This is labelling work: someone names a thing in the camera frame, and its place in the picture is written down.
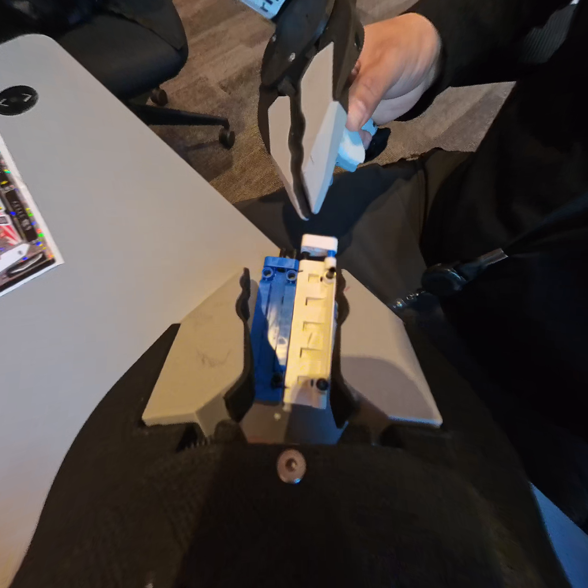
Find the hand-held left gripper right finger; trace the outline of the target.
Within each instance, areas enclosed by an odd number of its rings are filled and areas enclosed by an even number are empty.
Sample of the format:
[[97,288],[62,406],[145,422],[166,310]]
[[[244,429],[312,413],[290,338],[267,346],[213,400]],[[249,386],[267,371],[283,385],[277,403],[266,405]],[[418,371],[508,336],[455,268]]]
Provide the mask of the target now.
[[376,443],[390,425],[438,429],[443,418],[403,321],[347,270],[336,286],[330,442]]

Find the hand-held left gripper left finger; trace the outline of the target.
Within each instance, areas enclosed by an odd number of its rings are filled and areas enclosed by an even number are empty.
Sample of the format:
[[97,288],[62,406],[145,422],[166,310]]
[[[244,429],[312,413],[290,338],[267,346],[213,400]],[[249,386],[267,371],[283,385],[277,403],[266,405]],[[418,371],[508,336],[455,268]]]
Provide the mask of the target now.
[[146,426],[195,423],[214,435],[254,404],[251,274],[241,269],[184,317],[143,411]]

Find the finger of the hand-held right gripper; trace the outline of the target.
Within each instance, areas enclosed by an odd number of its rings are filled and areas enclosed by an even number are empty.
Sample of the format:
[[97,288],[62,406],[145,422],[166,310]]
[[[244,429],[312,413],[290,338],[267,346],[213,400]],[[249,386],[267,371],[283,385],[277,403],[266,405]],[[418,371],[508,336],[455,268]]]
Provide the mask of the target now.
[[298,216],[306,221],[309,219],[309,211],[305,194],[297,194],[292,172],[293,156],[289,146],[290,106],[290,97],[279,96],[268,108],[269,153],[291,204]]
[[305,122],[302,138],[302,185],[311,214],[325,200],[334,172],[347,114],[333,97],[334,44],[313,58],[300,82],[300,106]]

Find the blue and white brick panel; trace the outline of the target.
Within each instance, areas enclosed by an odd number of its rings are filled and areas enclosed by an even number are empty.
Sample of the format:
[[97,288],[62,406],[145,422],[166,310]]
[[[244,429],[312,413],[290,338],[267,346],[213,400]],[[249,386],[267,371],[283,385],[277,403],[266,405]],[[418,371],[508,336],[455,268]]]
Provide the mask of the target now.
[[336,257],[265,258],[251,328],[256,402],[327,408],[336,281]]

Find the person's right forearm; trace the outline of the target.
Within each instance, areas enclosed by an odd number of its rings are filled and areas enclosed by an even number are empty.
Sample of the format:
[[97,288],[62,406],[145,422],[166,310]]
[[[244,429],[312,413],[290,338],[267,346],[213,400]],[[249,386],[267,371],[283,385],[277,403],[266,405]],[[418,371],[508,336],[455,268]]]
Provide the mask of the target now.
[[[442,44],[436,81],[408,113],[421,115],[446,88],[503,82],[515,73],[511,48],[569,1],[419,1],[409,12],[426,18]],[[514,77],[534,107],[563,95],[580,104],[587,92],[587,1],[579,1],[565,40],[546,63]]]

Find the black oval desk cap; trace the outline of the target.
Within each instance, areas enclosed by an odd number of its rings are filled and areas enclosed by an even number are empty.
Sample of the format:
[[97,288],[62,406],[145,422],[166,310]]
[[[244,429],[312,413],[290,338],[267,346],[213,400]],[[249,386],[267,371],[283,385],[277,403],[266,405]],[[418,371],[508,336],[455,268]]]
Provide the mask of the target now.
[[30,86],[14,85],[1,90],[1,115],[16,116],[32,109],[38,102],[38,92]]

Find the person's right hand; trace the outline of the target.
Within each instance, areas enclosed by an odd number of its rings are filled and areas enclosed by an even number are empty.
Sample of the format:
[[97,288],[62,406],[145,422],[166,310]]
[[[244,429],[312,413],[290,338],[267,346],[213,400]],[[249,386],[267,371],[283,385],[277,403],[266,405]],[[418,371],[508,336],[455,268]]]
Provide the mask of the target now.
[[370,119],[385,125],[407,114],[434,83],[442,42],[434,25],[417,13],[368,25],[364,46],[350,76],[346,127],[358,132],[364,147]]

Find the person's dark clothing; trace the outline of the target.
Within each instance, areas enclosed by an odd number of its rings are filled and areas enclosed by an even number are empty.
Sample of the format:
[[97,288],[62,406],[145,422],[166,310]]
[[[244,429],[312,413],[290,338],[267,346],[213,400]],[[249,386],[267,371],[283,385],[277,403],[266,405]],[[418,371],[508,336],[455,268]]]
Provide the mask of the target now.
[[[542,77],[541,73],[556,77]],[[587,93],[520,79],[474,152],[435,148],[336,178],[307,224],[386,303],[426,269],[475,387],[542,494],[587,531]]]

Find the black office chair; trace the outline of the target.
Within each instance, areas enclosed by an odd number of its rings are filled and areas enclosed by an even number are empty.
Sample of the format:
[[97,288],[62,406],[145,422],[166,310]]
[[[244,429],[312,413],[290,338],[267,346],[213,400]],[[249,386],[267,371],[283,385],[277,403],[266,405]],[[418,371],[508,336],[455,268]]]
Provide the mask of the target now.
[[218,127],[220,144],[234,145],[225,117],[167,107],[161,84],[188,57],[173,1],[1,1],[1,42],[25,34],[55,40],[145,124]]

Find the holographic sticker sheet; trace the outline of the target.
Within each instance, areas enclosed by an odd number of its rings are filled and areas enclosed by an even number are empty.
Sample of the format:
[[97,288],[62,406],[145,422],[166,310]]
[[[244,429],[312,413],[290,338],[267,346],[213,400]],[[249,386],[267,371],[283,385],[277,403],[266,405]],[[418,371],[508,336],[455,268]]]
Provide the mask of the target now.
[[63,262],[55,239],[1,138],[1,296]]

